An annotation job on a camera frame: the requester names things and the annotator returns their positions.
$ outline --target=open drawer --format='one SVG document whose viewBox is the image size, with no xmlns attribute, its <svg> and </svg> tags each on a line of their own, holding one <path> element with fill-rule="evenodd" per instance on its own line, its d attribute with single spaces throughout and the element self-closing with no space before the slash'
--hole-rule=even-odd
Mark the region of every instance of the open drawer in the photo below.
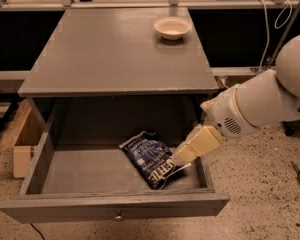
<svg viewBox="0 0 300 240">
<path fill-rule="evenodd" d="M 0 203 L 21 223 L 215 216 L 229 200 L 215 193 L 203 158 L 164 189 L 151 190 L 118 148 L 142 130 L 157 132 L 171 149 L 178 146 L 198 122 L 193 96 L 42 98 L 33 104 L 49 114 L 46 130 L 17 199 Z"/>
</svg>

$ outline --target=speckled floor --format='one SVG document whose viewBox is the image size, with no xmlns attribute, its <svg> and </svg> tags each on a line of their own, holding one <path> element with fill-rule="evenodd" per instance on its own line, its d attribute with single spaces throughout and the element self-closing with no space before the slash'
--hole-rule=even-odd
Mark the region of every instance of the speckled floor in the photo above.
<svg viewBox="0 0 300 240">
<path fill-rule="evenodd" d="M 298 239 L 300 137 L 286 137 L 279 124 L 239 140 L 225 139 L 206 155 L 217 192 L 230 202 L 217 217 L 36 224 L 45 239 Z M 21 186 L 12 176 L 11 151 L 0 154 L 0 200 Z M 28 224 L 0 212 L 0 239 L 40 239 Z"/>
</svg>

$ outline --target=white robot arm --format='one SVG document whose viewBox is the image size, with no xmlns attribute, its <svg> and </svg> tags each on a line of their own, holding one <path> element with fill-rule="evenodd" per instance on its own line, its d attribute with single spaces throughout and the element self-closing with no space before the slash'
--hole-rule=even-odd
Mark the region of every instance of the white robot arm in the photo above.
<svg viewBox="0 0 300 240">
<path fill-rule="evenodd" d="M 280 51 L 269 69 L 201 104 L 206 122 L 239 138 L 271 122 L 300 120 L 300 35 Z"/>
</svg>

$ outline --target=gray cabinet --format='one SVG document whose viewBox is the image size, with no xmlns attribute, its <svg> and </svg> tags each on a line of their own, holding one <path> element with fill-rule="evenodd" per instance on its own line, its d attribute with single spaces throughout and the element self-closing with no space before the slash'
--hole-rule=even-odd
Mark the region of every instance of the gray cabinet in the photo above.
<svg viewBox="0 0 300 240">
<path fill-rule="evenodd" d="M 173 150 L 216 89 L 195 29 L 177 42 L 154 31 L 169 15 L 191 20 L 186 8 L 66 11 L 20 89 L 45 130 L 20 194 L 0 210 L 22 223 L 222 210 L 229 195 L 215 193 L 204 159 L 151 190 L 118 148 L 147 130 Z"/>
</svg>

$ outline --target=small bowl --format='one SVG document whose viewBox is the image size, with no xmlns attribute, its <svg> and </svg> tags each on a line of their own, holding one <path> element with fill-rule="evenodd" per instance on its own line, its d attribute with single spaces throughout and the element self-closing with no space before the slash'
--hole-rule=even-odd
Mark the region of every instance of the small bowl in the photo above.
<svg viewBox="0 0 300 240">
<path fill-rule="evenodd" d="M 189 21 L 180 17 L 164 17 L 154 23 L 154 28 L 168 40 L 178 40 L 188 33 L 192 25 Z"/>
</svg>

